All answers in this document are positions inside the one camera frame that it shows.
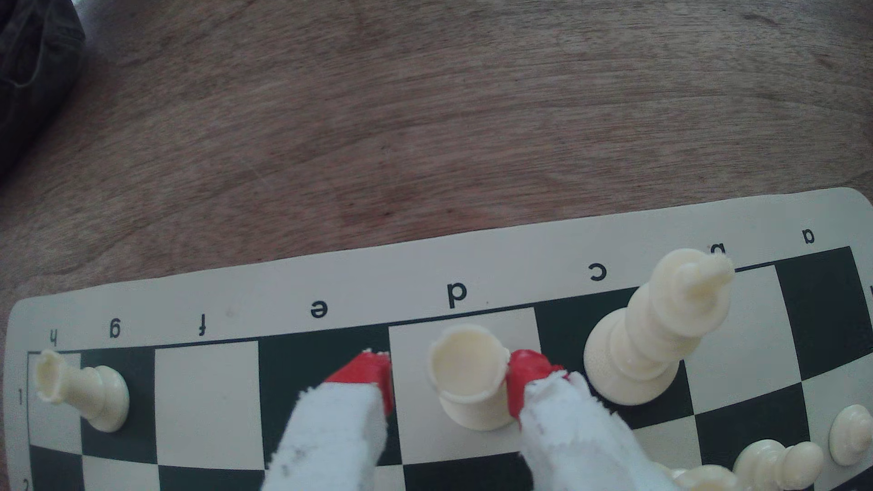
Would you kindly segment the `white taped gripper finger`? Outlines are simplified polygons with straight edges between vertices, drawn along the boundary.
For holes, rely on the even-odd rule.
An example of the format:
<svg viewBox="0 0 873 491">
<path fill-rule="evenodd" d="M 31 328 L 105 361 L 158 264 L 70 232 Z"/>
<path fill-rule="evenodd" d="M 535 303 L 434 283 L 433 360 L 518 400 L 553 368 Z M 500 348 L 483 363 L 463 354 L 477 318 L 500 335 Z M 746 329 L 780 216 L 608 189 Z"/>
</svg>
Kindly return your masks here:
<svg viewBox="0 0 873 491">
<path fill-rule="evenodd" d="M 300 392 L 264 490 L 373 490 L 394 409 L 388 352 L 365 350 Z"/>
<path fill-rule="evenodd" d="M 535 490 L 676 488 L 578 371 L 552 364 L 537 351 L 514 351 L 507 365 L 507 397 Z"/>
</svg>

